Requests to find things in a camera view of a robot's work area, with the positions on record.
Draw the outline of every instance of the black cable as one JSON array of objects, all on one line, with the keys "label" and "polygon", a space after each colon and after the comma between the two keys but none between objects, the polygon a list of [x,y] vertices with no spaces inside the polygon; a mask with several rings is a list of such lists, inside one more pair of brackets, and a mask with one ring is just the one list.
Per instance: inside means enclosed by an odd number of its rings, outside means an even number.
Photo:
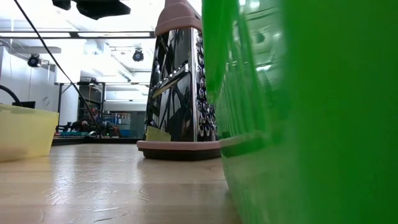
[{"label": "black cable", "polygon": [[21,13],[24,15],[26,21],[30,24],[30,26],[33,28],[33,30],[37,34],[37,37],[40,39],[41,43],[43,44],[43,47],[49,53],[49,55],[51,56],[52,60],[55,62],[55,64],[58,66],[58,68],[61,70],[61,72],[66,76],[66,78],[70,81],[70,84],[75,88],[75,90],[79,94],[80,99],[83,100],[85,106],[88,109],[88,112],[90,113],[90,117],[91,117],[91,119],[93,120],[93,122],[95,124],[95,127],[97,129],[98,134],[101,134],[100,127],[98,126],[97,122],[95,121],[93,112],[90,110],[90,106],[88,106],[87,101],[84,99],[83,95],[80,93],[80,91],[77,88],[77,86],[72,82],[72,80],[69,78],[69,76],[63,71],[61,65],[58,63],[57,59],[55,59],[54,55],[51,53],[50,49],[47,47],[47,44],[45,44],[43,37],[40,35],[40,33],[38,32],[36,27],[33,25],[33,22],[29,19],[29,17],[27,16],[25,10],[19,4],[18,0],[14,0],[14,2],[17,5],[17,7],[19,8],[19,10],[21,11]]},{"label": "black cable", "polygon": [[11,91],[10,89],[8,89],[7,87],[5,87],[4,85],[0,85],[0,90],[4,90],[5,92],[7,92],[8,94],[10,94],[10,96],[14,99],[16,106],[22,106],[22,103],[19,101],[17,95],[15,95],[15,93],[13,91]]}]

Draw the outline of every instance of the green plastic container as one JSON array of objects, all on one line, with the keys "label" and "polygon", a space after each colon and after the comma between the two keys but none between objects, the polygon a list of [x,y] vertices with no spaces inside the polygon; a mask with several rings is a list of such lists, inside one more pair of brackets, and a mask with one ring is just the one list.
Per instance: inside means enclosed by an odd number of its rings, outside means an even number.
[{"label": "green plastic container", "polygon": [[397,6],[203,0],[206,89],[244,223],[398,223]]}]

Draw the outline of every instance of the yellow bin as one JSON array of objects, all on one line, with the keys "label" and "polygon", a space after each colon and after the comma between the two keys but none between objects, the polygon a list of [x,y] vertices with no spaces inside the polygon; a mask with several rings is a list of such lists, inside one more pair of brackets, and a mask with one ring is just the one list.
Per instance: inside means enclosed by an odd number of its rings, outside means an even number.
[{"label": "yellow bin", "polygon": [[0,162],[47,156],[58,113],[0,105]]}]

